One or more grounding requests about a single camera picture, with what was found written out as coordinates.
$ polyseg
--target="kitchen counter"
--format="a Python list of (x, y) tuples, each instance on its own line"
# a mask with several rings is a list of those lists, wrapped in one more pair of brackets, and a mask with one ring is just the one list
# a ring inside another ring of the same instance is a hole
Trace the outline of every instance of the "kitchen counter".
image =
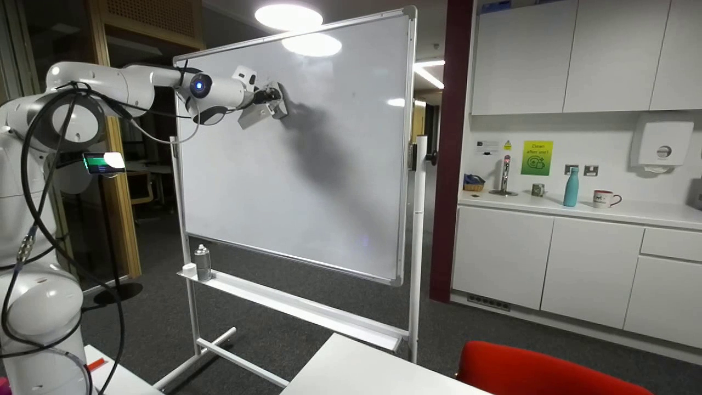
[(520, 196), (493, 196), (493, 193), (461, 193), (461, 206), (484, 206), (501, 210), (523, 210), (562, 217), (584, 217), (596, 221), (625, 221), (665, 228), (702, 231), (702, 210), (693, 206), (676, 204), (652, 204), (652, 202), (621, 202), (611, 208), (593, 208), (593, 204), (577, 204), (565, 208), (562, 200), (554, 198), (532, 198)]

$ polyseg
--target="red chair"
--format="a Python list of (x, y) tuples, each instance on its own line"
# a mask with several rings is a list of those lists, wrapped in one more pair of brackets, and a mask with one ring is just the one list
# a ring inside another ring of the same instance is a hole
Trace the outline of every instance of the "red chair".
[(14, 391), (8, 388), (6, 378), (0, 378), (0, 395), (14, 395)]
[(595, 369), (491, 343), (463, 346), (458, 379), (493, 395), (652, 395)]

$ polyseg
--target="wall socket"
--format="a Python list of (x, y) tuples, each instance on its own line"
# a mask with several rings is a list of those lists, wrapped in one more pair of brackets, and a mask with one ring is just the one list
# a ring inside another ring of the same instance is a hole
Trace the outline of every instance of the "wall socket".
[(585, 179), (596, 179), (599, 176), (599, 165), (585, 165), (584, 168)]
[(565, 165), (565, 168), (564, 168), (564, 176), (570, 176), (570, 169), (573, 169), (573, 168), (577, 169), (577, 165)]

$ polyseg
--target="kitchen cabinet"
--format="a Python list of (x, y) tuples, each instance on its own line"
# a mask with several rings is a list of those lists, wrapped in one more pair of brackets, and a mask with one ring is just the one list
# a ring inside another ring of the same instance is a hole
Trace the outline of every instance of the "kitchen cabinet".
[(702, 2), (671, 0), (652, 109), (702, 109)]
[(670, 0), (580, 0), (564, 113), (649, 109), (667, 13)]
[(622, 327), (640, 226), (554, 219), (542, 310)]
[(472, 115), (562, 113), (577, 0), (478, 18)]
[(461, 206), (451, 287), (537, 310), (551, 228), (543, 216)]
[(627, 331), (702, 346), (702, 264), (640, 256)]
[(702, 232), (647, 228), (640, 254), (702, 262)]

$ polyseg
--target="robotic arm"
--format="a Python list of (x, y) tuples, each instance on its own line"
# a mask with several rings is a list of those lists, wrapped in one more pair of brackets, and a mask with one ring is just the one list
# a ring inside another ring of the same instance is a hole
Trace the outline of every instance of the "robotic arm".
[[(151, 106), (153, 89), (173, 89), (184, 102), (184, 108), (196, 124), (214, 126), (228, 113), (243, 109), (238, 116), (242, 128), (254, 126), (268, 116), (285, 116), (285, 98), (278, 84), (257, 89), (257, 74), (247, 69), (237, 69), (233, 78), (210, 78), (194, 69), (151, 69), (128, 66), (109, 69), (97, 63), (59, 62), (45, 73), (45, 93), (34, 96), (15, 98), (0, 108), (0, 149), (2, 141), (10, 131), (23, 139), (34, 115), (45, 106), (51, 96), (63, 89), (83, 89), (93, 96), (99, 96), (101, 108), (120, 108), (128, 116), (142, 116)], [(52, 131), (61, 128), (61, 120), (70, 104), (59, 104), (52, 109)], [(63, 142), (94, 142), (99, 139), (99, 108), (81, 98), (73, 109), (73, 120), (65, 130)], [(39, 147), (51, 149), (54, 136), (39, 131), (34, 136)]]
[[(142, 116), (153, 106), (153, 89), (173, 89), (194, 120), (201, 126), (220, 124), (228, 113), (242, 113), (242, 128), (268, 116), (285, 116), (281, 86), (257, 89), (254, 84), (257, 74), (247, 69), (237, 69), (233, 78), (210, 78), (186, 69), (107, 69), (61, 62), (48, 71), (44, 95), (22, 96), (0, 108), (0, 155), (4, 147), (10, 149), (6, 158), (17, 155), (20, 146), (10, 146), (10, 136), (20, 139), (23, 149), (28, 142), (44, 154), (54, 154), (56, 149), (85, 152), (101, 141), (105, 113), (117, 113), (125, 119)], [(28, 210), (20, 206), (23, 200), (15, 196), (2, 200), (6, 193), (20, 191), (10, 181), (0, 179), (0, 213), (2, 217), (4, 213), (17, 213), (14, 216), (17, 217), (15, 226), (20, 226), (17, 232), (23, 232), (23, 224), (33, 224)], [(2, 247), (17, 247), (17, 240), (6, 240), (6, 236), (10, 236), (8, 228), (0, 228), (2, 265), (14, 260)], [(0, 273), (0, 298), (6, 298), (6, 310), (0, 317), (4, 315), (8, 331), (0, 327), (0, 351), (2, 355), (14, 355), (4, 360), (14, 394), (83, 394), (85, 357), (77, 327), (83, 297), (77, 282), (48, 262), (38, 262), (22, 273), (15, 270), (15, 277), (14, 270)]]

